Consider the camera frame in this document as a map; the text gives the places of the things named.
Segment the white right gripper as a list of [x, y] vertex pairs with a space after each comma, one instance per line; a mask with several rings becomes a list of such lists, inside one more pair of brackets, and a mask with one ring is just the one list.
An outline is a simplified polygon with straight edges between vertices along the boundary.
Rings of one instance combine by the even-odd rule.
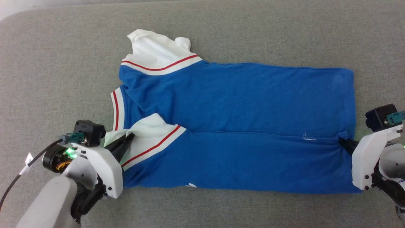
[[364, 136], [360, 142], [339, 139], [339, 144], [352, 156], [352, 183], [360, 190], [372, 184], [371, 174], [388, 141], [401, 136], [403, 125]]

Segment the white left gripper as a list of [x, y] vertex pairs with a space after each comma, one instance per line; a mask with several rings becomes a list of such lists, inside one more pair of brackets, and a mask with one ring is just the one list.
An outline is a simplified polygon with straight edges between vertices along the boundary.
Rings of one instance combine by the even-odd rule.
[[120, 161], [134, 138], [133, 133], [128, 136], [124, 135], [107, 145], [106, 148], [72, 144], [77, 149], [77, 153], [84, 155], [90, 162], [91, 167], [106, 185], [107, 195], [112, 198], [118, 198], [123, 192], [123, 169]]

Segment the blue basketball jersey white trim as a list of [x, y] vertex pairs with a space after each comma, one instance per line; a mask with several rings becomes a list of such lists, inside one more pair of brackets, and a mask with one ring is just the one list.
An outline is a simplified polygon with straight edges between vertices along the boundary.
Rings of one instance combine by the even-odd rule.
[[124, 187], [361, 192], [340, 144], [355, 134], [352, 70], [215, 63], [185, 37], [128, 38], [105, 137], [134, 135]]

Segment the grey-green fabric sofa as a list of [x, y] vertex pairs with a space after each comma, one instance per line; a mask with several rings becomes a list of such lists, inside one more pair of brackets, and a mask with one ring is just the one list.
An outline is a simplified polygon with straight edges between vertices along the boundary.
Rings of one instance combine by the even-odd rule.
[[[127, 35], [187, 37], [213, 62], [344, 67], [355, 73], [356, 139], [365, 113], [405, 109], [405, 0], [195, 0], [65, 6], [0, 21], [0, 198], [29, 152], [77, 120], [111, 130], [110, 93]], [[403, 228], [392, 201], [362, 194], [300, 195], [180, 187], [131, 188], [104, 198], [83, 228]]]

